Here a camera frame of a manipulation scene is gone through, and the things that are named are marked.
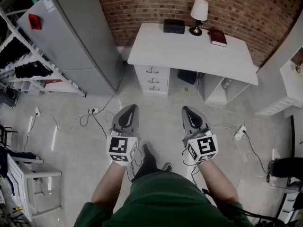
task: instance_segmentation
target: desk drawer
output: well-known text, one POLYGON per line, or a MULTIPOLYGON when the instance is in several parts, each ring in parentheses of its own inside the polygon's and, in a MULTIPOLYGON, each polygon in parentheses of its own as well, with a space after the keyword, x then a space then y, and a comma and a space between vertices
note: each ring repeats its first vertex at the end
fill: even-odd
POLYGON ((169 77, 169 68, 159 66, 141 66, 135 65, 138 77, 169 77))
POLYGON ((141 84, 148 84, 153 86, 167 87, 168 78, 162 78, 152 75, 144 75, 139 78, 141 84))
POLYGON ((159 87, 154 85, 142 84, 143 91, 154 92, 154 93, 166 93, 168 92, 168 87, 159 87))

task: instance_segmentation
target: red magnet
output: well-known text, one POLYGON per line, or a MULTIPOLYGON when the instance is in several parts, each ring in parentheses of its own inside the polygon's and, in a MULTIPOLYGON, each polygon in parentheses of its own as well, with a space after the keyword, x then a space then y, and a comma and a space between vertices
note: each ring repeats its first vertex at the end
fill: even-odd
POLYGON ((31 29, 37 29, 37 30, 42 29, 41 23, 40 23, 40 18, 38 16, 29 13, 28 19, 29 19, 31 29))

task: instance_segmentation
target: black sneaker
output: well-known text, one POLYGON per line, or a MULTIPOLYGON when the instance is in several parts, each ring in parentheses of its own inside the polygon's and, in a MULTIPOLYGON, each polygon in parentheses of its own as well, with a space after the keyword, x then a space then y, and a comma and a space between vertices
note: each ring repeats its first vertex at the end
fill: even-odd
POLYGON ((172 172, 172 164, 171 163, 165 163, 165 165, 162 168, 162 170, 166 171, 166 172, 172 172))

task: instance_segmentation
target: lamp base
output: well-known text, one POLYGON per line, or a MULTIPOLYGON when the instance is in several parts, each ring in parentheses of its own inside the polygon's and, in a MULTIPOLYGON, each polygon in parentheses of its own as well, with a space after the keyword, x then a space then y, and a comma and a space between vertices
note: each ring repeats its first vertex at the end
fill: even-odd
POLYGON ((195 35, 195 36, 201 36, 202 35, 202 30, 196 26, 196 27, 191 27, 189 29, 189 32, 192 34, 192 35, 195 35))

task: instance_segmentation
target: gray refrigerator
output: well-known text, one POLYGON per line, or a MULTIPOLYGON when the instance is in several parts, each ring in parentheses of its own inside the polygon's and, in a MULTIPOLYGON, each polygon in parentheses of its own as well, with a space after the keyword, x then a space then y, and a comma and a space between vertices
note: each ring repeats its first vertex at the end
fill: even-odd
POLYGON ((122 59, 99 0, 40 0, 17 21, 26 35, 68 79, 95 95, 112 95, 122 59), (28 14, 42 30, 31 29, 28 14))

